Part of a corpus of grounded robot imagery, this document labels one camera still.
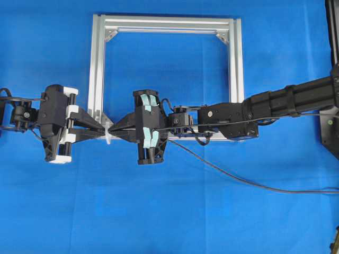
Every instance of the blue backdrop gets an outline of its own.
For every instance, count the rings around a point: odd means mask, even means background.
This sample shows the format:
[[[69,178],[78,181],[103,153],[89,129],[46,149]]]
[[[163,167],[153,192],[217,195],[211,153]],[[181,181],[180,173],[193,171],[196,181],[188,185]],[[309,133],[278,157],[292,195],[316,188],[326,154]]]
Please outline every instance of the blue backdrop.
[[[0,87],[37,97],[62,84],[87,108],[95,13],[241,17],[245,96],[328,76],[324,1],[1,1]],[[118,34],[106,50],[104,110],[133,110],[132,91],[175,105],[228,100],[226,50],[208,35]],[[339,186],[317,119],[283,119],[260,138],[183,142],[223,169],[270,186]],[[137,166],[134,144],[74,145],[73,162],[43,161],[31,133],[0,138],[0,253],[329,253],[339,199],[244,186],[168,144]]]

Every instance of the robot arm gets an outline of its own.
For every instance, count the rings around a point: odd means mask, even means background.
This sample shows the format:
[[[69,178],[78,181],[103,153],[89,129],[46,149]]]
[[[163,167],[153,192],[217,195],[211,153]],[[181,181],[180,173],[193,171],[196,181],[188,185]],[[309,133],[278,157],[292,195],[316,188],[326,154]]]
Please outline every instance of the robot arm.
[[[76,89],[52,85],[46,88],[40,99],[12,97],[5,88],[2,92],[6,92],[7,97],[0,97],[0,123],[6,103],[14,108],[10,120],[13,126],[1,125],[0,129],[17,132],[39,129],[47,162],[71,162],[72,144],[107,134],[103,126],[75,105],[78,94]],[[243,140],[258,137],[258,126],[269,125],[280,117],[297,117],[302,112],[337,107],[339,66],[334,66],[329,77],[253,95],[242,103],[174,107],[173,113],[168,116],[163,109],[163,102],[159,100],[158,92],[139,90],[133,96],[134,112],[111,126],[108,132],[137,144],[138,164],[155,164],[164,160],[169,132],[179,138],[195,137],[202,145],[208,144],[215,132],[221,132],[227,139]],[[32,108],[32,101],[36,100],[41,101],[39,110]],[[198,113],[196,124],[190,115],[193,111]],[[331,131],[337,137],[338,116],[332,118],[334,124]]]
[[[258,126],[269,125],[280,117],[298,117],[302,112],[338,106],[339,66],[334,66],[329,77],[253,95],[242,103],[174,107],[168,116],[157,92],[141,90],[133,95],[135,111],[112,126],[109,133],[138,145],[139,164],[153,164],[163,161],[169,132],[198,141],[205,137],[207,143],[217,131],[231,140],[256,138]],[[198,112],[197,124],[193,123],[192,111]],[[334,127],[339,126],[337,117],[334,122]]]

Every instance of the black cable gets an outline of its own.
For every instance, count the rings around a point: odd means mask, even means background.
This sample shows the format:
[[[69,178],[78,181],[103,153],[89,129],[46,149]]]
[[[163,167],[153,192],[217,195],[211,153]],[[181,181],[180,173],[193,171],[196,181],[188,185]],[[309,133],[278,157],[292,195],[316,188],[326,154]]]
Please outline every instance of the black cable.
[[[205,135],[206,138],[206,142],[203,142],[202,140],[199,139],[198,134],[193,130],[193,128],[189,127],[189,129],[191,130],[191,132],[195,135],[195,140],[202,146],[207,146],[210,143],[211,140],[211,136],[212,134],[208,133]]]
[[[263,121],[263,122],[258,122],[259,126],[267,126],[271,125],[272,123],[275,123],[278,119],[272,119],[271,121]]]
[[[44,102],[46,101],[45,99],[26,99],[26,98],[21,98],[21,97],[0,97],[0,101],[12,101],[12,102]]]
[[[198,158],[199,160],[201,160],[202,162],[206,163],[208,166],[222,172],[223,174],[227,175],[228,177],[233,178],[234,180],[241,182],[243,184],[247,184],[247,185],[251,185],[254,187],[258,187],[258,188],[262,188],[262,189],[267,189],[269,191],[273,191],[273,192],[279,192],[279,193],[287,193],[287,194],[339,194],[339,192],[336,191],[331,191],[331,190],[285,190],[285,189],[278,189],[278,188],[272,188],[272,187],[268,187],[262,184],[257,184],[255,182],[249,181],[249,180],[245,180],[243,178],[237,177],[217,166],[215,166],[214,164],[210,163],[209,161],[206,161],[205,159],[201,158],[199,155],[197,155],[195,152],[191,151],[190,149],[186,148],[185,146],[183,146],[182,144],[179,144],[173,140],[168,139],[169,142],[175,144],[176,146],[181,147],[182,149],[184,149],[186,152],[189,152],[190,154],[192,154],[193,156],[195,156],[196,158]]]
[[[164,110],[164,102],[167,102],[169,109],[172,110],[172,112],[174,112],[174,109],[172,108],[172,105],[171,105],[170,101],[167,98],[164,98],[164,99],[161,100],[160,104],[161,104],[162,110],[165,111]]]
[[[30,131],[34,134],[34,136],[35,136],[38,140],[43,141],[43,138],[42,138],[41,136],[37,135],[37,133],[36,133],[33,129],[30,129]]]
[[[302,113],[298,114],[298,116],[329,116],[338,118],[339,116],[333,115],[333,114],[323,114],[323,113]],[[249,123],[249,122],[257,122],[260,120],[268,120],[268,119],[280,119],[280,118],[286,118],[286,117],[292,117],[290,115],[280,115],[280,116],[269,116],[269,117],[260,117],[255,119],[249,119],[249,120],[242,120],[237,122],[229,122],[229,123],[202,123],[202,124],[190,124],[190,125],[183,125],[183,126],[177,126],[177,127],[166,127],[166,128],[158,128],[154,129],[154,131],[166,131],[166,130],[175,130],[175,129],[181,129],[181,128],[189,128],[189,127],[196,127],[196,126],[224,126],[224,125],[231,125],[231,124],[238,124],[238,123]]]
[[[9,89],[7,89],[7,88],[1,88],[1,89],[0,89],[0,94],[1,94],[2,91],[4,91],[4,92],[7,94],[8,97],[12,97],[11,91],[10,91]]]

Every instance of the light blue tape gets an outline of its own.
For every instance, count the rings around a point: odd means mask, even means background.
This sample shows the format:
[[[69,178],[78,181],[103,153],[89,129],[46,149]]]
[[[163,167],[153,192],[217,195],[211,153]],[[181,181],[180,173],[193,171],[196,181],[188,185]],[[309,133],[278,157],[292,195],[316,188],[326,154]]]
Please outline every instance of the light blue tape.
[[[150,147],[156,147],[157,143],[158,143],[158,139],[159,139],[159,132],[158,131],[154,131],[153,132],[152,140],[150,142]]]
[[[151,135],[150,135],[150,130],[147,127],[143,127],[144,130],[144,148],[149,149],[150,148],[150,142],[151,142]]]
[[[154,95],[150,95],[150,104],[151,106],[157,106],[157,101],[155,99],[155,96]]]
[[[142,103],[144,106],[148,106],[149,105],[149,100],[148,100],[148,96],[146,94],[141,94],[140,95],[141,99],[142,99]]]

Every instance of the aluminum frame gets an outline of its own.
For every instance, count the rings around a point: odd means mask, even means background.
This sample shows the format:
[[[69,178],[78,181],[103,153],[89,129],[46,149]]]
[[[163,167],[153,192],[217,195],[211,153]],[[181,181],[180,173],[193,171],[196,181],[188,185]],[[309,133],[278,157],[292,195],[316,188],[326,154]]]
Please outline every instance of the aluminum frame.
[[[93,15],[88,113],[106,128],[113,123],[103,112],[105,46],[121,32],[215,34],[228,47],[229,101],[244,100],[241,19]],[[179,139],[170,134],[170,139]],[[227,140],[220,132],[211,140]]]

